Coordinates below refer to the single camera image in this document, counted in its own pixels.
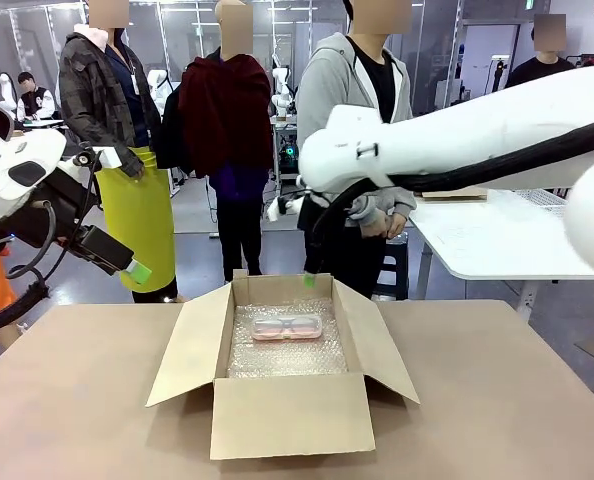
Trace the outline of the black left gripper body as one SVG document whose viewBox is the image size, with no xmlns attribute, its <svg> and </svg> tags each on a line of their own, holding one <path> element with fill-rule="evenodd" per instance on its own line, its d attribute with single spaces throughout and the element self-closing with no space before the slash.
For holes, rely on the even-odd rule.
<svg viewBox="0 0 594 480">
<path fill-rule="evenodd" d="M 92 250 L 101 245 L 101 230 L 81 224 L 98 198 L 87 187 L 57 167 L 43 180 L 40 175 L 47 170 L 39 164 L 20 164 L 9 172 L 14 186 L 29 187 L 30 195 L 23 205 L 9 217 L 9 232 L 34 248 L 46 242 L 50 230 L 50 218 L 44 203 L 49 202 L 55 213 L 55 227 L 51 240 L 70 250 Z"/>
</svg>

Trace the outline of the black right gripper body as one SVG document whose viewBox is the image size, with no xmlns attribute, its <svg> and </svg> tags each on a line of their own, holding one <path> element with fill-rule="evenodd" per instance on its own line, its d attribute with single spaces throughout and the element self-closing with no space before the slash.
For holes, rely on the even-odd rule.
<svg viewBox="0 0 594 480">
<path fill-rule="evenodd" d="M 324 196 L 311 192 L 303 197 L 299 213 L 299 229 L 304 233 L 306 243 L 320 245 L 333 225 L 329 212 L 331 202 Z"/>
</svg>

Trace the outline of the person's left hand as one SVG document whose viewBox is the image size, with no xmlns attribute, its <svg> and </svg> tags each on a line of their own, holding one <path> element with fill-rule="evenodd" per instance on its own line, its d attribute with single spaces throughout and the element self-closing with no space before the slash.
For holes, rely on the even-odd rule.
<svg viewBox="0 0 594 480">
<path fill-rule="evenodd" d="M 389 240 L 394 239 L 400 235 L 407 223 L 407 217 L 394 212 L 392 215 L 387 217 L 387 231 L 386 236 Z"/>
</svg>

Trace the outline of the person's right hand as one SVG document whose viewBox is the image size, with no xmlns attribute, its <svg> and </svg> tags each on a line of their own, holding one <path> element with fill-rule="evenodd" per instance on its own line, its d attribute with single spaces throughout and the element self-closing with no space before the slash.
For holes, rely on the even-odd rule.
<svg viewBox="0 0 594 480">
<path fill-rule="evenodd" d="M 389 232 L 388 221 L 389 221 L 388 216 L 379 216 L 377 219 L 372 221 L 370 224 L 362 225 L 360 227 L 362 237 L 363 238 L 386 237 Z"/>
</svg>

